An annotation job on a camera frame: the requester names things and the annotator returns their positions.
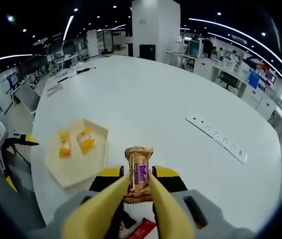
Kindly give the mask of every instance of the ceiling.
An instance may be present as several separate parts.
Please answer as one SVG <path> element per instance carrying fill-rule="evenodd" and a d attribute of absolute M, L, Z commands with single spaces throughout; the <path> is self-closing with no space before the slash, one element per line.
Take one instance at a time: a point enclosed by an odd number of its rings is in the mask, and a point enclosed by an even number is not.
<path fill-rule="evenodd" d="M 175 0 L 181 6 L 181 27 L 192 33 L 212 32 L 224 37 L 234 32 L 210 23 L 191 21 L 199 18 L 218 22 L 240 30 L 265 44 L 282 59 L 282 6 L 256 0 Z M 16 54 L 40 54 L 45 44 L 61 42 L 69 17 L 74 16 L 66 39 L 84 35 L 86 30 L 111 28 L 122 24 L 131 26 L 131 0 L 37 0 L 35 3 L 24 0 L 11 0 L 0 3 L 0 57 Z M 7 16 L 14 17 L 10 22 Z M 268 51 L 250 39 L 247 47 L 258 52 L 273 65 L 282 69 L 282 64 Z M 33 46 L 38 40 L 47 37 L 43 44 Z M 18 65 L 25 58 L 9 58 L 0 61 L 0 70 Z"/>

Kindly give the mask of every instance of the gold wrapper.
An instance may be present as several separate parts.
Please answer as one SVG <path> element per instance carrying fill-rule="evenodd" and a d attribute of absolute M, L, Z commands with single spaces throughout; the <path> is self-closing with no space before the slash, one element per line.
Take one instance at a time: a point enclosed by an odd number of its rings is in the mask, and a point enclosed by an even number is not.
<path fill-rule="evenodd" d="M 130 185 L 125 203 L 151 202 L 152 196 L 148 184 L 148 162 L 153 148 L 134 146 L 127 148 L 125 155 L 130 166 Z"/>

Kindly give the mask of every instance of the wrapped snack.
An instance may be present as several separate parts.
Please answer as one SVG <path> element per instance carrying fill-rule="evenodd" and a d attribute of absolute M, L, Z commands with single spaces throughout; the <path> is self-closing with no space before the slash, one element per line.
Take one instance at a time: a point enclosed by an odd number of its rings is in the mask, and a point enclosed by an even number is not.
<path fill-rule="evenodd" d="M 83 154 L 87 153 L 93 146 L 95 139 L 90 136 L 90 129 L 87 127 L 77 135 L 77 141 Z"/>
<path fill-rule="evenodd" d="M 130 185 L 125 203 L 142 203 L 152 201 L 148 184 L 148 161 L 153 154 L 153 148 L 127 148 L 125 155 L 130 166 Z"/>
<path fill-rule="evenodd" d="M 70 136 L 68 133 L 61 133 L 59 135 L 59 139 L 60 139 L 59 157 L 60 158 L 68 157 L 71 153 Z"/>

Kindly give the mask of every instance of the drawer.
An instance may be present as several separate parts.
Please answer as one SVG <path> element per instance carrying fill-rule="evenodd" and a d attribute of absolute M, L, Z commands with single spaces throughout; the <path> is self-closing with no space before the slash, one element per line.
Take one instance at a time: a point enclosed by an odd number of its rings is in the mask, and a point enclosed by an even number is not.
<path fill-rule="evenodd" d="M 259 102 L 256 101 L 252 96 L 244 96 L 242 97 L 242 100 L 255 110 L 259 105 Z"/>
<path fill-rule="evenodd" d="M 254 98 L 254 100 L 256 100 L 258 102 L 261 101 L 263 94 L 264 94 L 264 92 L 261 89 L 259 89 L 259 88 L 253 89 L 249 85 L 246 86 L 246 89 L 244 91 L 244 95 L 249 95 L 252 98 Z"/>

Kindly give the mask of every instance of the white table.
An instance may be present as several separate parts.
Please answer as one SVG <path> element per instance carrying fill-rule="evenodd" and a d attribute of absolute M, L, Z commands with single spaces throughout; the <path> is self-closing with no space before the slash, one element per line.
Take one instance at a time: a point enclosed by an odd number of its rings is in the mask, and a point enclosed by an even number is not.
<path fill-rule="evenodd" d="M 167 64 L 125 56 L 91 63 L 97 68 L 62 82 L 64 89 L 47 98 L 59 80 L 49 79 L 34 119 L 40 145 L 31 147 L 31 171 L 46 223 L 79 189 L 90 187 L 88 180 L 62 189 L 44 163 L 51 134 L 86 118 L 109 129 L 109 167 L 128 171 L 127 147 L 154 147 L 150 166 L 176 170 L 188 189 L 221 208 L 227 222 L 253 231 L 263 226 L 277 206 L 282 166 L 277 134 L 257 112 L 216 84 Z M 245 149 L 245 165 L 184 119 L 198 112 Z"/>

